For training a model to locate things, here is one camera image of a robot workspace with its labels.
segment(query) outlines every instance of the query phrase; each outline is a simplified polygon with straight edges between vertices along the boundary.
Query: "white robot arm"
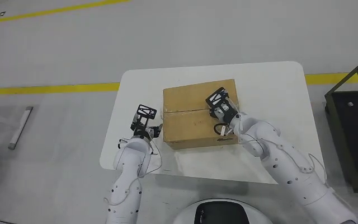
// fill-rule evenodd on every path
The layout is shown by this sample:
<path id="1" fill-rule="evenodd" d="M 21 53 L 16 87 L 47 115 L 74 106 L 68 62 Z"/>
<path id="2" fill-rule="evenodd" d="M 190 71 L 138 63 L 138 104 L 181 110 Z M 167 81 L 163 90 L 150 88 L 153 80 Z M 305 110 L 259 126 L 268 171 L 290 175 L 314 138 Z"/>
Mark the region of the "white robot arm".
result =
<path id="1" fill-rule="evenodd" d="M 154 119 L 156 112 L 152 108 L 139 105 L 131 125 L 134 132 L 132 138 L 128 141 L 120 140 L 120 143 L 127 143 L 124 148 L 120 148 L 120 143 L 118 144 L 120 150 L 116 154 L 113 167 L 122 170 L 122 174 L 111 189 L 110 199 L 105 198 L 109 205 L 106 224 L 135 224 L 137 221 L 142 197 L 142 186 L 138 179 L 154 171 L 147 172 L 153 154 L 150 141 L 157 138 L 162 129 L 161 125 L 147 126 L 148 120 Z"/>
<path id="2" fill-rule="evenodd" d="M 268 173 L 318 224 L 358 223 L 357 217 L 335 196 L 308 160 L 268 122 L 239 113 L 224 88 L 206 99 L 210 115 L 239 137 L 240 144 L 261 159 Z"/>

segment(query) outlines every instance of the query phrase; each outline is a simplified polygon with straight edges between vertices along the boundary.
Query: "yellow floor line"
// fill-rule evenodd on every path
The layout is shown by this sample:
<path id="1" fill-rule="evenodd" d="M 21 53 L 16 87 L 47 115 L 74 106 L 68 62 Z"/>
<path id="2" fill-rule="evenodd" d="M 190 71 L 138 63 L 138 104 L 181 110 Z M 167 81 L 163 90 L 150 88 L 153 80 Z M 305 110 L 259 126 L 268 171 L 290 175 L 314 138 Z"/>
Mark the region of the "yellow floor line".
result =
<path id="1" fill-rule="evenodd" d="M 337 84 L 348 73 L 332 73 L 332 74 L 306 74 L 307 85 L 326 85 Z M 347 83 L 358 83 L 358 75 L 351 77 Z"/>
<path id="2" fill-rule="evenodd" d="M 348 73 L 334 74 L 306 74 L 307 85 L 328 85 L 336 84 Z M 348 83 L 358 83 L 358 76 L 353 76 Z M 81 85 L 62 85 L 62 86 L 30 86 L 30 87 L 11 87 L 0 88 L 0 95 L 4 94 L 64 94 L 70 92 L 107 92 L 118 91 L 119 82 L 95 83 Z"/>
<path id="3" fill-rule="evenodd" d="M 118 91 L 119 82 L 64 86 L 31 86 L 0 88 L 0 94 L 64 94 L 69 92 Z"/>
<path id="4" fill-rule="evenodd" d="M 59 12 L 82 10 L 85 8 L 105 6 L 107 4 L 117 4 L 117 3 L 121 3 L 121 2 L 129 2 L 129 1 L 130 0 L 104 0 L 104 1 L 100 1 L 100 2 L 91 2 L 91 3 L 87 3 L 87 4 L 80 4 L 77 6 L 68 6 L 68 7 L 63 7 L 63 8 L 56 8 L 53 10 L 44 10 L 44 11 L 40 11 L 40 12 L 32 12 L 32 13 L 22 14 L 22 15 L 18 15 L 18 16 L 4 17 L 4 18 L 0 18 L 0 22 L 6 22 L 6 21 L 11 21 L 11 20 L 20 20 L 22 18 L 30 18 L 30 17 L 36 17 L 36 16 L 44 16 L 44 15 L 49 15 L 49 14 L 54 14 L 54 13 L 59 13 Z"/>

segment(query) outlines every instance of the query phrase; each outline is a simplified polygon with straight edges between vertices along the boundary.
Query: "gray floor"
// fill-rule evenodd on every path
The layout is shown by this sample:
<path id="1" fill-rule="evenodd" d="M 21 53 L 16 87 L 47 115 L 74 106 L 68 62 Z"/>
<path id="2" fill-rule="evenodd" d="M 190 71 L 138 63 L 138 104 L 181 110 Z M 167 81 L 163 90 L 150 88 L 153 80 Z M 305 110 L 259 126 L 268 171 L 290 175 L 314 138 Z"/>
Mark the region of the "gray floor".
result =
<path id="1" fill-rule="evenodd" d="M 7 0 L 6 16 L 99 0 Z M 130 69 L 293 60 L 357 66 L 357 0 L 133 0 L 1 23 L 0 86 L 117 82 Z"/>
<path id="2" fill-rule="evenodd" d="M 358 211 L 324 116 L 327 86 L 309 86 L 329 183 Z M 17 224 L 104 223 L 103 197 L 118 177 L 99 165 L 116 92 L 0 95 L 0 115 L 17 120 L 34 110 L 15 151 L 12 131 L 0 125 L 0 219 Z M 170 223 L 190 203 L 211 197 L 234 198 L 260 209 L 274 223 L 313 223 L 278 185 L 148 175 L 138 223 Z"/>

